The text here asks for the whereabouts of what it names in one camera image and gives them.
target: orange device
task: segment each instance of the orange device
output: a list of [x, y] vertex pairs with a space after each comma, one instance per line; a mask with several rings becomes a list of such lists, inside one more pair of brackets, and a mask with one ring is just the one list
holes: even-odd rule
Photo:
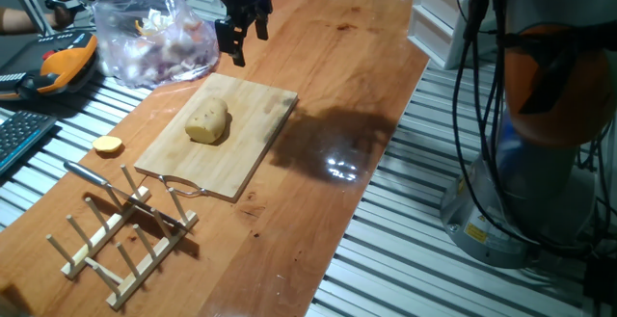
[[96, 37], [74, 31], [34, 40], [0, 67], [0, 100], [77, 92], [96, 70]]

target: potato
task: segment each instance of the potato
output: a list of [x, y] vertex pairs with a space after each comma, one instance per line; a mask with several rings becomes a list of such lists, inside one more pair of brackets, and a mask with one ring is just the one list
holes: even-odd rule
[[198, 143], [212, 144], [223, 135], [227, 114], [228, 105], [223, 99], [209, 97], [186, 120], [184, 131]]
[[122, 145], [122, 140], [113, 136], [103, 135], [93, 141], [93, 147], [99, 152], [115, 152]]

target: wooden cutting board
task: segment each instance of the wooden cutting board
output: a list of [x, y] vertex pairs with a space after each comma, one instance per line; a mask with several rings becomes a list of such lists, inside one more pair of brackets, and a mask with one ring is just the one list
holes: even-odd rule
[[[189, 138], [184, 123], [209, 96], [228, 104], [228, 127], [221, 139], [205, 145]], [[213, 73], [142, 154], [135, 169], [179, 177], [216, 197], [236, 201], [297, 100], [295, 92]]]

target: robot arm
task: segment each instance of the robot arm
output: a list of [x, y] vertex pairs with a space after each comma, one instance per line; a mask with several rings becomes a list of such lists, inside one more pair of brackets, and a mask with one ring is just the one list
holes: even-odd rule
[[225, 19], [215, 22], [216, 37], [221, 52], [229, 53], [233, 63], [244, 66], [242, 44], [249, 26], [255, 23], [257, 37], [268, 40], [268, 14], [272, 13], [272, 0], [221, 0], [228, 9]]
[[[617, 0], [567, 0], [575, 5], [564, 5], [565, 1], [493, 0], [497, 54], [486, 103], [494, 112], [487, 135], [489, 110], [482, 116], [476, 38], [489, 0], [469, 0], [452, 101], [463, 175], [443, 199], [442, 220], [446, 228], [454, 229], [450, 236], [457, 245], [491, 265], [524, 266], [526, 260], [535, 260], [539, 250], [588, 259], [603, 239], [612, 236], [610, 210], [598, 203], [610, 204], [601, 140], [616, 108], [617, 16], [612, 9]], [[469, 172], [457, 120], [468, 51], [473, 57], [481, 145], [480, 157]], [[597, 176], [593, 168], [573, 169], [578, 146], [590, 141], [590, 160], [598, 151]], [[598, 210], [604, 210], [604, 219]], [[477, 221], [489, 229], [482, 232], [487, 239], [493, 236], [492, 229], [498, 234], [495, 240], [508, 241], [497, 248], [490, 245], [494, 240], [476, 241], [470, 230], [457, 231], [458, 225]]]

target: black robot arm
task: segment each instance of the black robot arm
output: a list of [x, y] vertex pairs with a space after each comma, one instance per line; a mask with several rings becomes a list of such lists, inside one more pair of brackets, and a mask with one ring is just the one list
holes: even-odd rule
[[268, 40], [268, 14], [272, 13], [272, 0], [221, 0], [227, 7], [225, 19], [215, 22], [216, 37], [221, 52], [229, 53], [233, 63], [244, 66], [242, 44], [249, 26], [255, 23], [257, 37]]

